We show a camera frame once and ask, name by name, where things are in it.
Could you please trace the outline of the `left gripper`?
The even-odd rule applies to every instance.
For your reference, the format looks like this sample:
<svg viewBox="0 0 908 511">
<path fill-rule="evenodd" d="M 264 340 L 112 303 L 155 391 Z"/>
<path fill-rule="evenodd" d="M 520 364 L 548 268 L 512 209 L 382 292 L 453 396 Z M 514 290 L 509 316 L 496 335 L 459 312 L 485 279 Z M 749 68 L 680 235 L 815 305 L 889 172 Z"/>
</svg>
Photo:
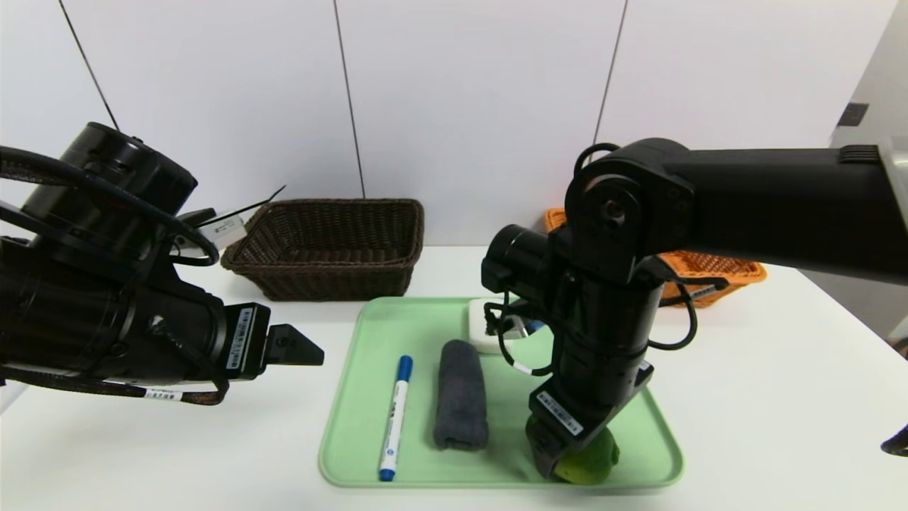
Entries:
<svg viewBox="0 0 908 511">
<path fill-rule="evenodd" d="M 257 303 L 227 305 L 200 287 L 143 291 L 143 381 L 181 385 L 209 380 L 186 349 L 206 357 L 229 380 L 262 374 L 270 310 Z M 291 324 L 268 330 L 266 365 L 322 366 L 325 353 Z"/>
</svg>

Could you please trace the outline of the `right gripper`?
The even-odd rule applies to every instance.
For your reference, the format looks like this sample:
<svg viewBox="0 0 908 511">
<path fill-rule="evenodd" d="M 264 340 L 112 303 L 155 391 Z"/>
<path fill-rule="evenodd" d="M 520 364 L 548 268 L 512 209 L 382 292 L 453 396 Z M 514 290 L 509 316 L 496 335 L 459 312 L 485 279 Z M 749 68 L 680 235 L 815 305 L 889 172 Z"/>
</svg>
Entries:
<svg viewBox="0 0 908 511">
<path fill-rule="evenodd" d="M 528 418 L 525 434 L 536 472 L 554 480 L 564 443 L 574 450 L 589 444 L 638 397 L 654 368 L 646 362 L 646 340 L 604 351 L 578 340 L 542 340 L 535 347 L 551 372 L 531 392 L 531 410 L 541 420 Z"/>
</svg>

